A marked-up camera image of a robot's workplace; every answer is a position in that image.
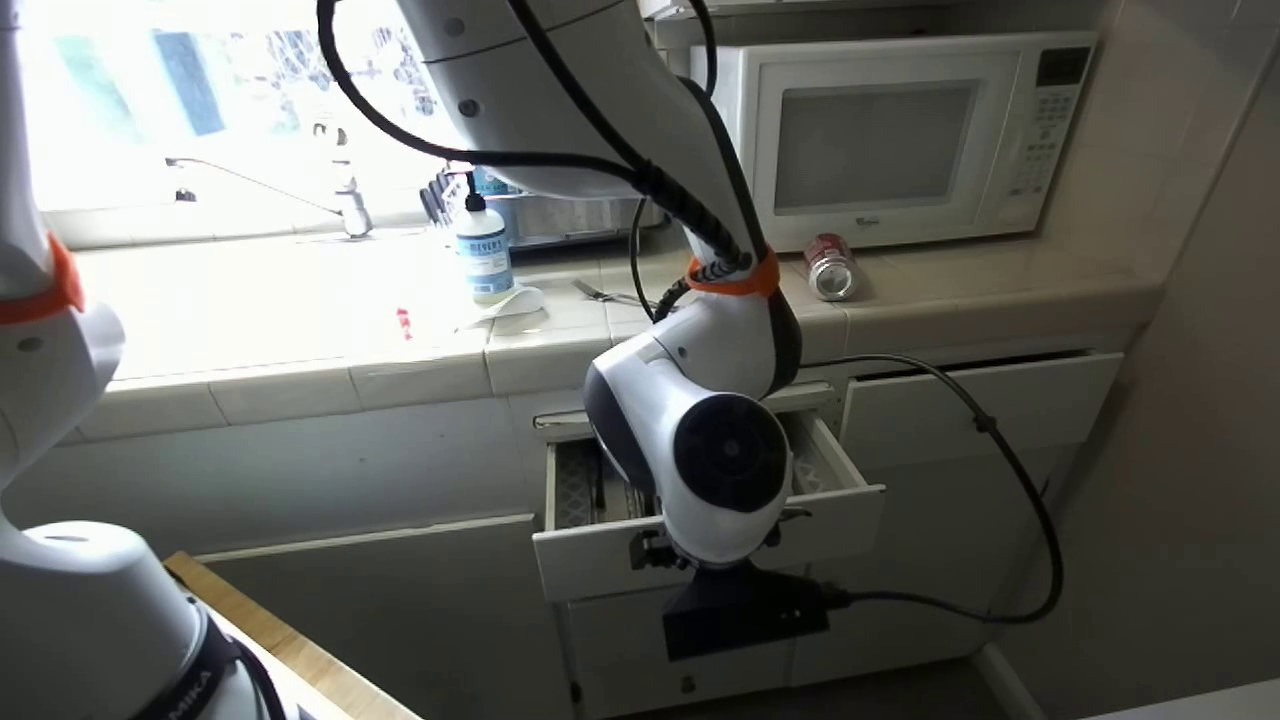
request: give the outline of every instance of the microwave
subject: microwave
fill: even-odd
[[[1096,33],[717,47],[717,107],[768,245],[1038,232]]]

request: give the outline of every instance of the bottle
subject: bottle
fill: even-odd
[[[457,260],[475,303],[494,303],[511,293],[511,241],[508,225],[475,192],[475,173],[467,173],[467,198],[452,219]]]
[[[806,279],[826,303],[845,303],[861,293],[861,273],[847,245],[835,232],[819,232],[806,247]]]

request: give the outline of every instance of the white drawer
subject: white drawer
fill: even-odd
[[[1122,370],[1122,350],[953,370],[1003,429],[1012,448],[1084,445]],[[970,408],[931,377],[851,381],[845,448],[877,475],[939,461],[992,454]]]
[[[835,421],[842,391],[828,381],[806,381],[774,391],[766,401],[768,411],[813,411],[826,421]],[[569,438],[592,438],[588,411],[540,411],[531,415],[531,429],[544,445],[569,445]]]
[[[796,475],[786,508],[779,545],[759,549],[759,569],[796,569],[810,561],[872,550],[881,537],[884,491],[869,482],[826,421],[779,411]],[[659,516],[640,508],[640,491],[618,475],[597,438],[547,445],[544,519],[531,537],[547,601],[618,594],[635,588],[685,584],[690,569],[640,569],[640,539],[665,545]]]
[[[787,645],[668,660],[665,608],[680,588],[563,603],[586,717],[630,717],[786,689]]]

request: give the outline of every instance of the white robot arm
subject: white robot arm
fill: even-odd
[[[787,438],[757,401],[796,377],[800,333],[719,115],[649,47],[631,0],[400,9],[475,149],[461,159],[559,197],[652,197],[685,219],[690,294],[592,362],[586,408],[613,463],[655,491],[690,561],[749,561],[791,475]],[[335,50],[328,59],[352,104],[378,115]]]
[[[98,408],[125,347],[116,311],[79,293],[68,247],[42,227],[16,26],[16,0],[0,0],[0,491]],[[258,717],[243,647],[128,528],[21,531],[0,510],[0,594],[0,717],[153,720],[192,697],[201,720]]]

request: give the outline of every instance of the microwave door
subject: microwave door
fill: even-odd
[[[757,205],[779,247],[861,247],[973,227],[1000,149],[1012,56],[842,56],[759,74]]]

